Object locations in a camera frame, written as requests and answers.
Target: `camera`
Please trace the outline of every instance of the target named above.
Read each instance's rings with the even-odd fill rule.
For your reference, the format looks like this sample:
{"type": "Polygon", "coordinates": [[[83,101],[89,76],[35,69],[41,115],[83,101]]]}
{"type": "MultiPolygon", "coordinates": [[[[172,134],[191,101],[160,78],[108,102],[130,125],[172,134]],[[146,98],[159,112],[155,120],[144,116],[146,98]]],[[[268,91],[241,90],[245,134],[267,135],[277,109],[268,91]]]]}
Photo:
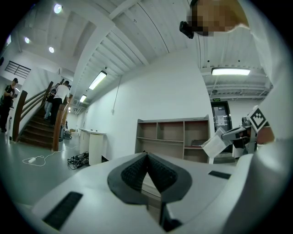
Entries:
{"type": "Polygon", "coordinates": [[[189,39],[193,39],[194,37],[194,32],[192,32],[191,27],[188,25],[187,22],[181,21],[180,27],[179,27],[180,32],[182,32],[185,36],[187,36],[189,39]]]}

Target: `glass door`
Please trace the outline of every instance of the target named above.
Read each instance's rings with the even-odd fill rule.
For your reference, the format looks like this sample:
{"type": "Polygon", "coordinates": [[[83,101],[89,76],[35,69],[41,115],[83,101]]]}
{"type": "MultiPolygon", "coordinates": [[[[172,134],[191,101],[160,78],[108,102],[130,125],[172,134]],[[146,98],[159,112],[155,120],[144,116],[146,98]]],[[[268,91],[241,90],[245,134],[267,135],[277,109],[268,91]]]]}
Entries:
{"type": "MultiPolygon", "coordinates": [[[[227,101],[212,102],[215,131],[222,127],[226,132],[232,129],[232,121],[227,101]]],[[[232,153],[233,146],[228,146],[222,153],[232,153]]]]}

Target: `white podium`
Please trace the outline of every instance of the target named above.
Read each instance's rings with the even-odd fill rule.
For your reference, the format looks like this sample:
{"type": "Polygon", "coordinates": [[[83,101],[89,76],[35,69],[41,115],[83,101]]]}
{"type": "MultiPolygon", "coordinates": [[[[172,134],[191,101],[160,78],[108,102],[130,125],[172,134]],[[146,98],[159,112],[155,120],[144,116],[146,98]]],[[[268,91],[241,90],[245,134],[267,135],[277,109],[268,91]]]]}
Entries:
{"type": "Polygon", "coordinates": [[[103,138],[105,133],[80,128],[79,153],[89,153],[89,165],[96,165],[102,162],[103,138]]]}

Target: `man in white shirt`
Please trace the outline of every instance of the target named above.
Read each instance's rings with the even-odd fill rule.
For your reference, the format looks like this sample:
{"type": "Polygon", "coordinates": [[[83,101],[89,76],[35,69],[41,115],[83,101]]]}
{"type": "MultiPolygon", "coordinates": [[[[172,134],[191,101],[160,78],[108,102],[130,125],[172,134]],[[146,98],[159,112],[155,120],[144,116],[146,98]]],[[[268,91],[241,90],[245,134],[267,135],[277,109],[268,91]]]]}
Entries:
{"type": "Polygon", "coordinates": [[[56,94],[53,99],[53,105],[51,109],[51,125],[55,125],[57,113],[59,110],[60,104],[62,104],[65,101],[68,103],[68,97],[69,97],[69,89],[68,89],[69,81],[65,81],[64,84],[59,85],[56,94]]]}

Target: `empty bookshelf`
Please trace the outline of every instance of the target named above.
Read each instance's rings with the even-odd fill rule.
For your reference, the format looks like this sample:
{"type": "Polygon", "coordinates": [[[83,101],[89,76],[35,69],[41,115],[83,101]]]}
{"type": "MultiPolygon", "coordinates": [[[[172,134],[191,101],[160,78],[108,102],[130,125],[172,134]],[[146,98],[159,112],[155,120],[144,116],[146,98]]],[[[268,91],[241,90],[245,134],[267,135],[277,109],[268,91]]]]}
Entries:
{"type": "Polygon", "coordinates": [[[209,117],[137,121],[135,153],[146,151],[208,163],[201,144],[210,138],[209,117]]]}

